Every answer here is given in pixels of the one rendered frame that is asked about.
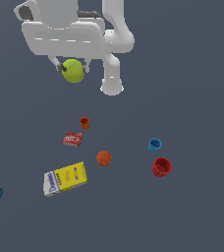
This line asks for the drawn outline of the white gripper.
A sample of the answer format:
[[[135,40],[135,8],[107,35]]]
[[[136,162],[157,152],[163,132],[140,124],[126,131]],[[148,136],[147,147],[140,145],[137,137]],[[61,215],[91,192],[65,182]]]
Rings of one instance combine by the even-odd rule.
[[[22,32],[29,49],[35,55],[49,56],[57,71],[62,71],[62,63],[55,56],[89,58],[84,60],[84,71],[89,73],[90,59],[102,59],[106,51],[100,26],[93,22],[75,22],[65,29],[23,22]]]

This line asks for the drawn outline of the yellow-green tennis ball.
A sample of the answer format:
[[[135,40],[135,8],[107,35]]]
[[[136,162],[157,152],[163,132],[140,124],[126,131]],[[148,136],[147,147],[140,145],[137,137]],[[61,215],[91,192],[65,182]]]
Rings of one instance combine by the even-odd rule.
[[[79,83],[84,78],[83,64],[77,59],[68,59],[62,65],[63,77],[71,83]]]

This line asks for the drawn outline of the small orange cup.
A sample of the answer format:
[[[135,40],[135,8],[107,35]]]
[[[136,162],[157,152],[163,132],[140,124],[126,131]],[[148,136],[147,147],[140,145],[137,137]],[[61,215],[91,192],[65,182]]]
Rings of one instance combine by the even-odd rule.
[[[87,117],[82,117],[80,119],[80,123],[84,130],[87,130],[89,128],[89,119]]]

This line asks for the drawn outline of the red gelatin box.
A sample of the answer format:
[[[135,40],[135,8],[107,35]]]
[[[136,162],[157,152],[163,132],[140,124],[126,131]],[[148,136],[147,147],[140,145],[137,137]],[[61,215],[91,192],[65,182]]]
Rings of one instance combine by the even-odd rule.
[[[78,147],[83,139],[82,133],[67,132],[62,143],[67,146]]]

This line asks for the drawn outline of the orange ball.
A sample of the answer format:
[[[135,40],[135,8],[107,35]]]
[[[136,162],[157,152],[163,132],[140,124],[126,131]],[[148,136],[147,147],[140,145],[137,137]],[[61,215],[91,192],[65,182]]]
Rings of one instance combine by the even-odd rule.
[[[102,166],[107,166],[112,161],[112,156],[107,151],[100,151],[96,156],[97,162]]]

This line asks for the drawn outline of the yellow and white sugar box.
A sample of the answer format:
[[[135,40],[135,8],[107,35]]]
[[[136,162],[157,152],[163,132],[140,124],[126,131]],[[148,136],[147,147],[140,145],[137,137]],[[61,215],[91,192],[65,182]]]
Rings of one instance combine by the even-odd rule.
[[[44,174],[43,193],[46,197],[87,184],[84,163],[78,162]]]

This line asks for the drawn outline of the small blue cup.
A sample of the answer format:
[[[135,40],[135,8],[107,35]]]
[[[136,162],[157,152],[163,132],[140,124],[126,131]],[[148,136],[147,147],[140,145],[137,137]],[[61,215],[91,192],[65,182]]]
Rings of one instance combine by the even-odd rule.
[[[159,139],[153,138],[148,143],[148,150],[155,154],[162,147],[162,142]]]

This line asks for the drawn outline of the red cup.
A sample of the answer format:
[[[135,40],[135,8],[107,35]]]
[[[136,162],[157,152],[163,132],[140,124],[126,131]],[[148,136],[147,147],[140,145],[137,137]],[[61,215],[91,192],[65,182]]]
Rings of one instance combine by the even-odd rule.
[[[152,173],[156,177],[164,177],[172,170],[171,162],[165,157],[158,157],[152,166]]]

